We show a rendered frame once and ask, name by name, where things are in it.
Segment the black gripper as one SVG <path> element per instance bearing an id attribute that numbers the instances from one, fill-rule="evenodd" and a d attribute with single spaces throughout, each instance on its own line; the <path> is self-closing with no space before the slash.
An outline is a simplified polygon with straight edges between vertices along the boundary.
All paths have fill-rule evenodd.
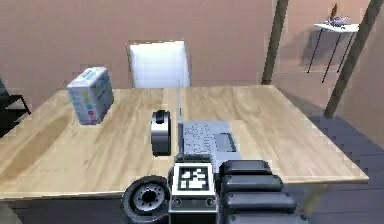
<path id="1" fill-rule="evenodd" d="M 121 197 L 124 224 L 168 224 L 170 191 L 163 176 L 144 176 L 130 184 Z"/>

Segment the light wooden dining table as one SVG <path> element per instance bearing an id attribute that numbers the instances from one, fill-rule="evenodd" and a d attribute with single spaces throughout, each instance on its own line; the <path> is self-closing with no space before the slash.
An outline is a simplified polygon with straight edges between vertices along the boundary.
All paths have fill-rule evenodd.
<path id="1" fill-rule="evenodd" d="M 168 172 L 156 158 L 150 117 L 226 120 L 242 157 L 264 159 L 289 184 L 365 183 L 368 176 L 275 86 L 116 89 L 104 121 L 82 126 L 69 95 L 50 97 L 0 138 L 0 202 L 119 196 L 142 175 Z"/>

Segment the grey laptop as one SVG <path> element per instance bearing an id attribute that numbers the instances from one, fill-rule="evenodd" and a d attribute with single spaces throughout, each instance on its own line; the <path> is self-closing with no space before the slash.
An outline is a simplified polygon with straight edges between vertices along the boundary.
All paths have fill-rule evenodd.
<path id="1" fill-rule="evenodd" d="M 213 173 L 228 160 L 241 159 L 227 121 L 184 120 L 183 87 L 178 86 L 178 153 L 176 162 L 211 163 Z"/>

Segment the white colourful box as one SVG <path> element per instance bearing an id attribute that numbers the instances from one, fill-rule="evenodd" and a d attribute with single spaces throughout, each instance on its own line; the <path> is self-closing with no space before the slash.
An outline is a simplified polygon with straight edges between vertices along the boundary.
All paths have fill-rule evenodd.
<path id="1" fill-rule="evenodd" d="M 67 85 L 67 90 L 81 125 L 100 124 L 114 103 L 106 67 L 85 69 Z"/>

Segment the white chair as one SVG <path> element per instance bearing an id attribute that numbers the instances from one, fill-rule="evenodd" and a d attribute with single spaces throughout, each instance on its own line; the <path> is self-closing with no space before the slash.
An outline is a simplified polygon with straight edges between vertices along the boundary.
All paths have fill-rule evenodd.
<path id="1" fill-rule="evenodd" d="M 128 47 L 135 88 L 178 88 L 191 85 L 184 41 L 144 42 Z"/>

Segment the black chair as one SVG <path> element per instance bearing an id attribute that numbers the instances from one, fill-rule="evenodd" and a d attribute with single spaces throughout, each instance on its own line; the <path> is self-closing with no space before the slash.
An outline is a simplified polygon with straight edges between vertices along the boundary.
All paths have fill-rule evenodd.
<path id="1" fill-rule="evenodd" d="M 22 102 L 23 107 L 12 109 L 11 105 L 18 100 Z M 24 97 L 21 94 L 11 95 L 0 78 L 0 138 L 18 125 L 19 118 L 24 114 L 31 114 Z"/>

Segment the white side table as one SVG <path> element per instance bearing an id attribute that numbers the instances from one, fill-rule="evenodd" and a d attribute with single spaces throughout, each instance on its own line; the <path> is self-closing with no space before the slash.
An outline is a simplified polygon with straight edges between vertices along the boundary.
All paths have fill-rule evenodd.
<path id="1" fill-rule="evenodd" d="M 312 69 L 313 60 L 314 60 L 314 58 L 316 56 L 316 53 L 317 53 L 317 50 L 318 50 L 318 47 L 319 47 L 319 44 L 320 44 L 320 41 L 321 41 L 321 38 L 322 38 L 322 34 L 324 32 L 330 32 L 330 33 L 335 33 L 337 35 L 334 47 L 332 49 L 331 56 L 330 56 L 330 58 L 328 60 L 328 64 L 327 64 L 326 70 L 325 70 L 324 75 L 322 77 L 322 82 L 324 82 L 326 77 L 327 77 L 327 75 L 328 75 L 328 72 L 329 72 L 331 63 L 333 61 L 334 55 L 335 55 L 335 53 L 336 53 L 336 51 L 338 49 L 338 46 L 339 46 L 339 43 L 340 43 L 342 35 L 343 34 L 349 34 L 350 37 L 349 37 L 349 40 L 348 40 L 347 47 L 344 50 L 341 62 L 339 63 L 339 67 L 337 69 L 337 72 L 341 71 L 341 66 L 343 65 L 343 62 L 344 62 L 344 59 L 346 57 L 347 51 L 349 50 L 349 47 L 351 46 L 351 43 L 352 43 L 352 40 L 353 40 L 354 36 L 359 31 L 360 25 L 352 23 L 352 24 L 341 24 L 341 25 L 338 25 L 338 26 L 332 26 L 329 23 L 316 23 L 316 24 L 313 25 L 313 27 L 319 29 L 319 34 L 317 36 L 317 40 L 316 40 L 316 44 L 315 44 L 314 50 L 312 51 L 310 63 L 309 63 L 308 68 L 307 68 L 307 73 L 310 73 L 310 71 Z"/>

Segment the purple grey object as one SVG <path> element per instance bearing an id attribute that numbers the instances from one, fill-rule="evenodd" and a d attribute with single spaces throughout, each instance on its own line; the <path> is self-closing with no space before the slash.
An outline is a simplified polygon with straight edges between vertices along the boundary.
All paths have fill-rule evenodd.
<path id="1" fill-rule="evenodd" d="M 333 8 L 331 9 L 331 13 L 329 18 L 325 21 L 325 24 L 333 26 L 333 27 L 341 27 L 347 24 L 349 20 L 348 16 L 337 16 L 338 12 L 338 4 L 335 3 Z"/>

